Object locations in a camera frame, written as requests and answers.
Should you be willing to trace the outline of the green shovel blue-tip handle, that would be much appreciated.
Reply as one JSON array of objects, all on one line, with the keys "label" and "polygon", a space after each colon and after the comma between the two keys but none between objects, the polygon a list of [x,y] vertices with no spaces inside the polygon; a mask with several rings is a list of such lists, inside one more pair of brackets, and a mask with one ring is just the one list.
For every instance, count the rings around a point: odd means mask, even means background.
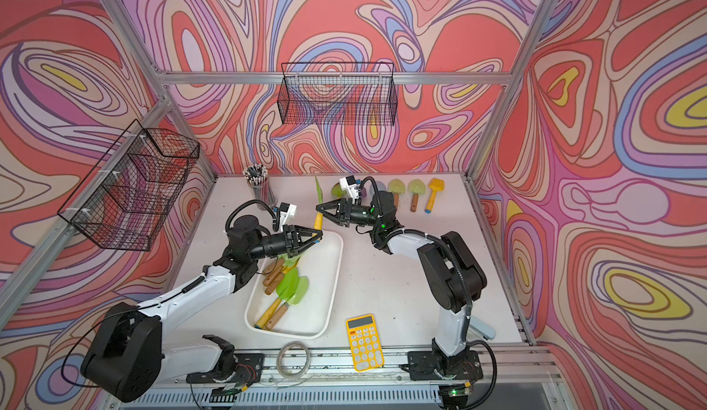
[{"label": "green shovel blue-tip handle", "polygon": [[[320,205],[323,202],[323,192],[322,192],[318,177],[315,177],[315,183],[316,183],[317,196],[318,196],[318,205]],[[315,223],[314,223],[314,228],[317,229],[318,231],[322,231],[322,224],[323,224],[323,215],[320,213],[320,211],[317,211]]]}]

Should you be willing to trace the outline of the green wooden-handle shovel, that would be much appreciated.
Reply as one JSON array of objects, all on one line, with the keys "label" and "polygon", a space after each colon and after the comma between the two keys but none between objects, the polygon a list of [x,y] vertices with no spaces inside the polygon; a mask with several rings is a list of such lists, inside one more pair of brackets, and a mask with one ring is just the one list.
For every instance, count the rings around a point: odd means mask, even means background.
[{"label": "green wooden-handle shovel", "polygon": [[279,308],[275,312],[274,316],[267,323],[265,329],[266,330],[274,329],[275,325],[285,315],[285,313],[288,311],[289,307],[297,305],[300,301],[302,301],[305,294],[307,293],[308,288],[309,288],[309,278],[308,277],[300,277],[298,287],[296,288],[296,292],[289,299],[286,299],[285,301],[282,302],[282,304],[279,306]]},{"label": "green wooden-handle shovel", "polygon": [[414,179],[408,183],[407,189],[412,195],[410,211],[416,212],[419,206],[420,196],[426,193],[425,183],[420,179]]}]

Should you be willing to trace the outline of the green shovel wooden handle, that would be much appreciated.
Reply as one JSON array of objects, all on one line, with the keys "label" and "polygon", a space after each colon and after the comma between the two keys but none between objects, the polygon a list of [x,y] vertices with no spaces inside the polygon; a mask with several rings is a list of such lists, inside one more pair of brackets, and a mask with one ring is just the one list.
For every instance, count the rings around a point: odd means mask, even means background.
[{"label": "green shovel wooden handle", "polygon": [[397,207],[400,197],[406,192],[405,182],[400,179],[393,179],[388,184],[388,190],[392,193],[394,206]]}]

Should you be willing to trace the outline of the green shovel yellow handle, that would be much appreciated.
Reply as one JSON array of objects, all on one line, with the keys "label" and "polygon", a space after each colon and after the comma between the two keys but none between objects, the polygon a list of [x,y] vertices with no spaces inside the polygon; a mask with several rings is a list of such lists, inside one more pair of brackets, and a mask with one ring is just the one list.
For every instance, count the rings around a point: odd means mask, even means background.
[{"label": "green shovel yellow handle", "polygon": [[341,186],[338,183],[335,183],[335,185],[331,187],[331,195],[334,198],[342,198],[344,196],[344,190],[342,190]]}]

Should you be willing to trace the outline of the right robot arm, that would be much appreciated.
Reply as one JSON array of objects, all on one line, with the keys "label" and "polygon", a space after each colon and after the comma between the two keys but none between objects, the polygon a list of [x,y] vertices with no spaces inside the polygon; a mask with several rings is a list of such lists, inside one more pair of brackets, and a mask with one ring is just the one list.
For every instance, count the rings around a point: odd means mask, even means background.
[{"label": "right robot arm", "polygon": [[421,264],[431,293],[442,309],[432,342],[437,368],[442,371],[463,363],[469,353],[467,333],[473,303],[480,299],[488,281],[462,236],[449,231],[436,237],[404,227],[397,220],[394,197],[386,191],[374,194],[370,206],[340,198],[318,204],[316,211],[342,227],[368,227],[376,249]]}]

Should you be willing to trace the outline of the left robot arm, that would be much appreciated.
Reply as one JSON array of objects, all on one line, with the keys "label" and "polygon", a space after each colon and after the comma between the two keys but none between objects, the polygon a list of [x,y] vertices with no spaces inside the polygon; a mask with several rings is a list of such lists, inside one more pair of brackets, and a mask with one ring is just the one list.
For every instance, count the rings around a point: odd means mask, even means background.
[{"label": "left robot arm", "polygon": [[80,366],[81,375],[124,403],[154,383],[182,376],[230,381],[238,369],[235,347],[206,334],[194,343],[167,347],[164,339],[182,323],[248,285],[263,259],[305,253],[323,237],[320,229],[275,225],[269,232],[252,215],[231,217],[228,245],[202,274],[138,305],[121,302],[99,324]]}]

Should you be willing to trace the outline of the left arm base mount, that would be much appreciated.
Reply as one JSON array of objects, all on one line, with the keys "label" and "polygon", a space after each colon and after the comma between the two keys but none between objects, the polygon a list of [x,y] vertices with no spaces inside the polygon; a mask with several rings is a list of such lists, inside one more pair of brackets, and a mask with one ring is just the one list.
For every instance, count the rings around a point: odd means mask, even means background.
[{"label": "left arm base mount", "polygon": [[223,383],[223,393],[227,384],[235,384],[240,390],[261,380],[264,354],[261,352],[237,351],[233,344],[214,334],[205,334],[204,340],[215,343],[221,350],[215,367],[211,371],[190,373],[186,377],[189,384]]}]

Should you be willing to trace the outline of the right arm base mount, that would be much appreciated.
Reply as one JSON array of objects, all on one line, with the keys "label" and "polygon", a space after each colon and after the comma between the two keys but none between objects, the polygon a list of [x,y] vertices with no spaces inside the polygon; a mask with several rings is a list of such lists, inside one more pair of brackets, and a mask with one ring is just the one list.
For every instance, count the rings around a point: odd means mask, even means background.
[{"label": "right arm base mount", "polygon": [[469,348],[448,357],[439,351],[410,351],[401,365],[413,381],[464,381],[475,383],[484,377],[478,352]]}]

